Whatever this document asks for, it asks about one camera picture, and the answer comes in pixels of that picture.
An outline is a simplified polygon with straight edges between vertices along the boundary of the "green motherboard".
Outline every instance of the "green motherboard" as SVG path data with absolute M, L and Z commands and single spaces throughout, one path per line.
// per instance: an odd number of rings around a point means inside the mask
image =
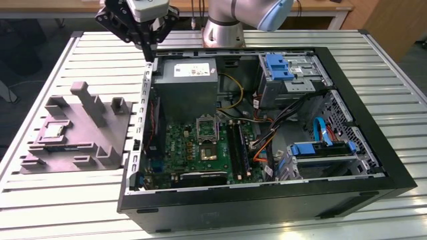
M 249 156 L 249 142 L 255 140 L 252 125 L 249 122 L 239 124 L 241 129 L 241 141 L 248 151 L 249 173 L 244 171 L 243 177 L 236 177 L 229 149 L 229 128 L 232 123 L 219 123 L 217 125 L 203 122 L 199 125 L 199 134 L 211 135 L 217 132 L 216 142 L 197 141 L 197 126 L 192 124 L 168 124 L 165 131 L 165 157 L 163 171 L 152 175 L 156 189 L 169 189 L 173 179 L 179 179 L 181 173 L 227 172 L 227 184 L 256 183 L 263 181 L 261 167 L 252 162 Z

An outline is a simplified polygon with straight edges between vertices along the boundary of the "ram slot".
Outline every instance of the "ram slot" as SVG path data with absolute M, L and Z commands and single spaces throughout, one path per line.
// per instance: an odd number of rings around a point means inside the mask
M 249 166 L 249 158 L 248 158 L 248 150 L 247 150 L 247 144 L 245 144 L 245 137 L 243 135 L 241 131 L 241 125 L 235 125 L 236 131 L 237 131 L 237 137 L 239 137 L 239 152 L 240 152 L 240 162 L 241 167 L 244 169 L 245 175 L 251 176 L 251 166 Z
M 233 124 L 227 125 L 227 139 L 228 139 L 228 149 L 229 149 L 229 159 L 231 159 L 231 167 L 232 167 L 232 175 L 235 179 L 241 180 L 241 165 L 239 161 L 239 154 L 236 150 L 236 139 L 235 139 L 235 131 Z

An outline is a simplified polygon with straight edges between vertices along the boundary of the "slotted aluminum table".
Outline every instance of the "slotted aluminum table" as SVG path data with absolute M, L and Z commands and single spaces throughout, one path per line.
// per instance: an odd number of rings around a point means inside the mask
M 73 81 L 103 101 L 139 101 L 144 56 L 109 32 L 72 37 L 0 164 L 0 239 L 390 239 L 427 236 L 427 99 L 370 35 L 358 31 L 244 33 L 248 47 L 328 47 L 415 178 L 418 188 L 344 218 L 163 233 L 149 236 L 116 213 L 123 169 L 21 175 L 20 156 L 37 136 L 51 95 L 67 102 Z M 172 32 L 160 48 L 200 48 L 197 31 Z M 135 127 L 129 127 L 132 137 Z M 124 150 L 132 147 L 132 140 Z

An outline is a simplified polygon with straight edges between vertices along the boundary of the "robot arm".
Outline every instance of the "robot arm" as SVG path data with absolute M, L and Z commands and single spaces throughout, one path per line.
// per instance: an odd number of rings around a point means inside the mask
M 169 0 L 104 0 L 96 21 L 125 43 L 143 50 L 147 62 L 155 61 L 155 50 L 179 20 L 179 9 Z
M 244 45 L 241 23 L 275 31 L 289 14 L 293 0 L 208 0 L 204 46 L 236 48 Z M 143 50 L 145 61 L 155 61 L 155 50 L 179 20 L 179 9 L 169 0 L 104 0 L 96 21 L 125 42 Z
M 203 42 L 211 48 L 235 48 L 244 45 L 241 23 L 264 32 L 277 30 L 284 22 L 293 0 L 209 0 L 208 21 Z

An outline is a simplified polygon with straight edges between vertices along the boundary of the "wooden cabinet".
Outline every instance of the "wooden cabinet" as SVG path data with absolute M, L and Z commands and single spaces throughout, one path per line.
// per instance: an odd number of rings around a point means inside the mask
M 366 29 L 395 62 L 427 29 L 427 0 L 349 0 L 343 30 Z

